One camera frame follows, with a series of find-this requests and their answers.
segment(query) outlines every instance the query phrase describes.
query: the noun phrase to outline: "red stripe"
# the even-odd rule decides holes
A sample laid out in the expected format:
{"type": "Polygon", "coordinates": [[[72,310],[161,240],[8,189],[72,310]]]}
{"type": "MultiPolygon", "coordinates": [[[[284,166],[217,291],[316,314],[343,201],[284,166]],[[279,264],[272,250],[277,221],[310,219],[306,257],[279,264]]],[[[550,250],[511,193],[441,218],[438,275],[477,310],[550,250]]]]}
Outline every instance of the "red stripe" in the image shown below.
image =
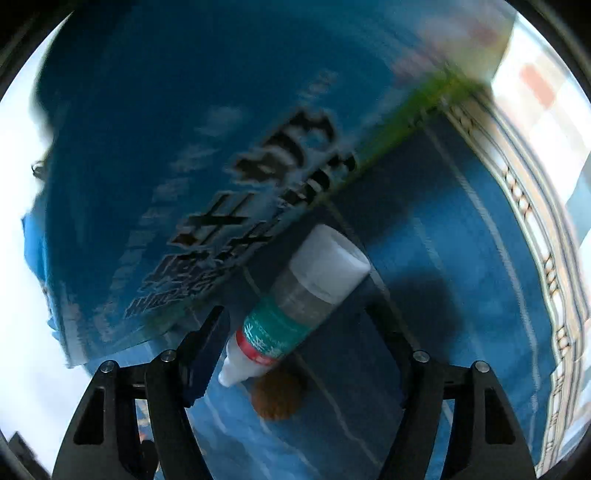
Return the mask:
{"type": "Polygon", "coordinates": [[[250,360],[256,362],[257,364],[274,365],[279,361],[276,358],[263,355],[250,343],[248,343],[248,340],[244,336],[242,328],[238,329],[238,331],[236,332],[236,343],[238,344],[240,350],[242,350],[242,353],[244,353],[244,355],[246,355],[250,360]]]}

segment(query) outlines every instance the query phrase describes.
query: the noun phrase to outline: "silver bolt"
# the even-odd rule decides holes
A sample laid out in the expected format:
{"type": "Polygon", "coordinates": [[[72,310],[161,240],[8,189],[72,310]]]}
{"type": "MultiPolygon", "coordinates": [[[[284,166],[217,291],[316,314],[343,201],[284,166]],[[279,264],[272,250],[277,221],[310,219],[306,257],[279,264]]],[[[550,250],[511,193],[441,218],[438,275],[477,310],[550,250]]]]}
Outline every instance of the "silver bolt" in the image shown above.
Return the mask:
{"type": "Polygon", "coordinates": [[[112,372],[115,368],[115,362],[113,360],[107,360],[106,362],[102,362],[100,365],[100,371],[104,374],[112,372]]]}
{"type": "Polygon", "coordinates": [[[422,350],[417,350],[416,352],[413,353],[413,358],[422,364],[426,364],[431,357],[429,356],[429,354],[427,352],[423,352],[422,350]]]}
{"type": "Polygon", "coordinates": [[[165,350],[164,352],[162,352],[160,354],[160,359],[166,363],[173,362],[176,357],[177,357],[176,350],[165,350]]]}
{"type": "Polygon", "coordinates": [[[483,362],[482,360],[478,360],[474,364],[474,366],[481,374],[485,374],[485,373],[491,371],[491,366],[489,364],[487,364],[486,362],[483,362]]]}

